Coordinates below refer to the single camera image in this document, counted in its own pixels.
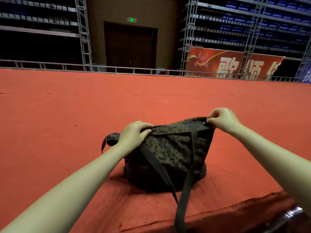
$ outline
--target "hand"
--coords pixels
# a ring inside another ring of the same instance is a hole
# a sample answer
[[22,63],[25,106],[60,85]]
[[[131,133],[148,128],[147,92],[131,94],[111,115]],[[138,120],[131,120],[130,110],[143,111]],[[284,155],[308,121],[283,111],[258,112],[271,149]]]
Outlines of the hand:
[[207,122],[229,134],[243,127],[235,114],[227,108],[214,109],[207,117]]
[[118,145],[126,146],[128,152],[132,152],[137,148],[146,136],[151,133],[151,129],[144,130],[140,132],[143,128],[152,127],[150,123],[143,123],[142,121],[136,121],[127,125],[121,132]]

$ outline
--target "camouflage bag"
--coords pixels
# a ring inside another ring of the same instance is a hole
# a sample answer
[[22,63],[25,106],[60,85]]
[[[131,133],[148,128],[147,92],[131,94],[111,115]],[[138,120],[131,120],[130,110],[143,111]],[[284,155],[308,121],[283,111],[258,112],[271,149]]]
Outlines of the camouflage bag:
[[[150,127],[152,132],[128,154],[123,168],[130,184],[148,192],[170,191],[177,203],[176,232],[186,232],[185,211],[192,184],[206,175],[205,158],[214,128],[206,117],[197,117],[170,125]],[[120,133],[108,135],[107,145],[118,143]],[[178,202],[176,190],[182,190]]]

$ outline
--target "red banner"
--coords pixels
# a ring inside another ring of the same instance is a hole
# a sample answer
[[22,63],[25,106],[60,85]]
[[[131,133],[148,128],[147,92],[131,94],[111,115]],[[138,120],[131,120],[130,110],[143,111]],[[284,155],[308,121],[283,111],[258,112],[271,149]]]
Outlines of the red banner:
[[[239,51],[191,47],[188,58],[189,76],[237,78],[242,58],[243,52]],[[243,74],[247,75],[246,79],[269,80],[284,58],[283,56],[252,54]]]

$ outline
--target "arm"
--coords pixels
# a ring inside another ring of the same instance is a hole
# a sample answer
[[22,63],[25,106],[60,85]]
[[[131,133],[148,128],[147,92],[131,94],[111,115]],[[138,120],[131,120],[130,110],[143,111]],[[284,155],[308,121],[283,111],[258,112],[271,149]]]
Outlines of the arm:
[[217,108],[208,122],[240,141],[278,184],[311,216],[311,162],[243,126],[227,108]]
[[1,233],[69,232],[114,167],[151,132],[141,129],[150,126],[142,121],[126,126],[117,145],[47,192]]

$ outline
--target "doorframe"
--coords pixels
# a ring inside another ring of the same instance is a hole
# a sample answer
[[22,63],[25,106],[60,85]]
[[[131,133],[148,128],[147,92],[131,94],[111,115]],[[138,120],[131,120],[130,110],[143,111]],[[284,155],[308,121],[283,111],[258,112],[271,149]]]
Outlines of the doorframe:
[[109,52],[109,47],[107,47],[108,46],[108,38],[107,38],[106,24],[114,24],[116,26],[121,26],[121,27],[126,26],[126,27],[134,27],[134,28],[145,28],[145,29],[151,29],[151,30],[155,31],[155,37],[152,41],[153,52],[151,53],[151,56],[152,56],[152,69],[156,68],[156,54],[157,54],[157,47],[158,47],[158,29],[157,28],[104,21],[105,56],[106,56],[107,66],[110,66],[111,62],[110,62],[110,59],[107,57],[107,55],[109,55],[110,52]]

